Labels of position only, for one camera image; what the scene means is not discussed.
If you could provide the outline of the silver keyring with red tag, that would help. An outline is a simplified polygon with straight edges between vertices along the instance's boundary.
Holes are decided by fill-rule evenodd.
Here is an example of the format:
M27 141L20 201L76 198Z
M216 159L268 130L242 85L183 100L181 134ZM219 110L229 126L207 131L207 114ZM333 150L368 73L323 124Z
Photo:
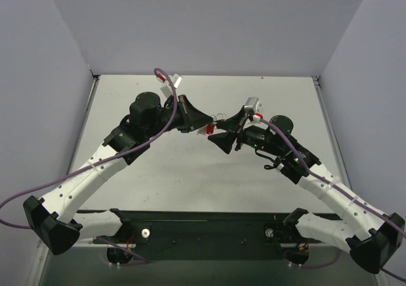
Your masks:
M227 119L227 115L224 113L218 113L216 115L212 115L211 117L212 117L213 121L210 124L199 128L197 130L197 134L204 135L204 136L213 134L217 123Z

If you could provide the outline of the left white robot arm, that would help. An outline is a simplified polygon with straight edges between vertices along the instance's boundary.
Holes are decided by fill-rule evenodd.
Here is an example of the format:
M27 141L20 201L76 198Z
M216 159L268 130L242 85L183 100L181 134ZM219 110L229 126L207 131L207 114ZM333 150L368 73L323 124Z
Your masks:
M158 134L172 129L189 133L212 122L211 116L197 110L184 95L169 97L162 105L153 92L139 94L129 115L80 169L41 198L31 196L23 203L29 226L54 255L87 238L105 236L124 242L130 227L117 210L83 214L79 212L83 203L146 152Z

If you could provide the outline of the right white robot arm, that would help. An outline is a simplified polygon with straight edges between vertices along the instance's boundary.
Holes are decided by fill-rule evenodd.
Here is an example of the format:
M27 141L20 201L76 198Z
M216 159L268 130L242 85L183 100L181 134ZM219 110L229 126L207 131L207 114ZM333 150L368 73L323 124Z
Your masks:
M339 216L331 221L304 209L296 209L284 223L300 237L327 243L347 252L359 267L378 274L405 238L405 220L397 213L387 214L360 198L320 159L292 136L294 124L284 115L269 121L259 113L244 109L208 126L209 141L225 153L252 147L256 155L271 161L276 170L295 185L310 192Z

